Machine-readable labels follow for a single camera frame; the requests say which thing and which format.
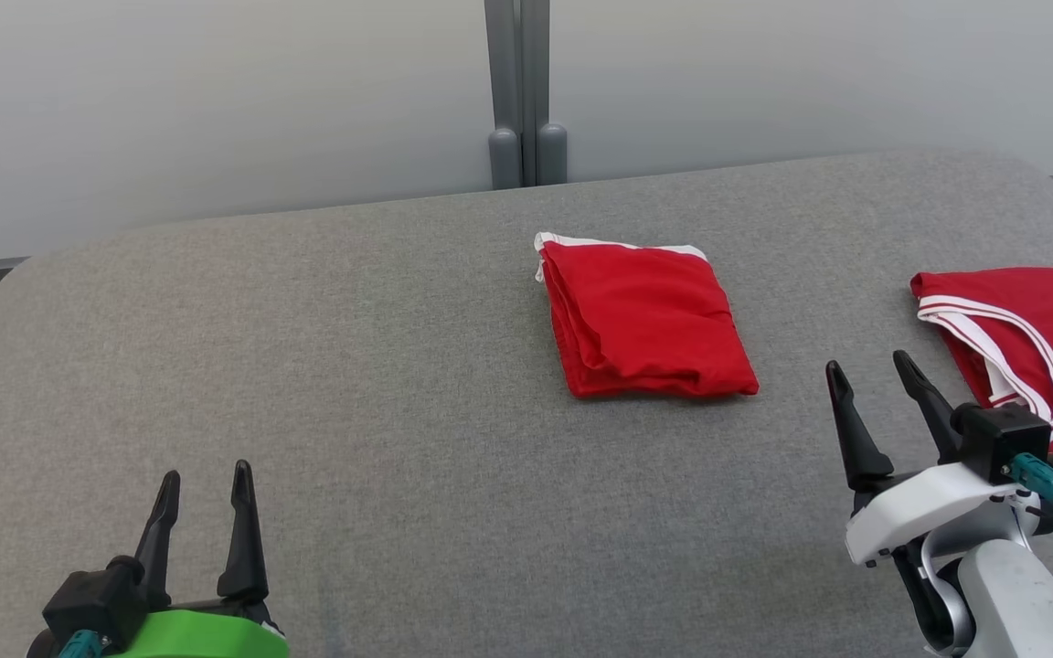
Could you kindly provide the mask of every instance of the gray upholstered surface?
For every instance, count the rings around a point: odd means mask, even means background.
[[[761,393],[572,399],[538,230],[700,246]],[[171,594],[211,596],[238,458],[300,657],[922,655],[895,573],[846,557],[822,364],[898,467],[931,465],[890,352],[967,388],[908,279],[1010,265],[1053,265],[1053,183],[946,153],[198,221],[31,260],[0,286],[0,655],[67,572],[135,549],[168,467]]]

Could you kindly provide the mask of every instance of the white wall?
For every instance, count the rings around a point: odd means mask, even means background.
[[[1053,174],[1053,0],[552,0],[572,180],[903,145]]]
[[[0,0],[0,258],[489,188],[471,0]]]

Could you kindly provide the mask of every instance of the red basketball jersey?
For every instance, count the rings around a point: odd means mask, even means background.
[[[1053,267],[918,274],[911,286],[979,403],[1027,405],[1050,422],[1053,453]]]

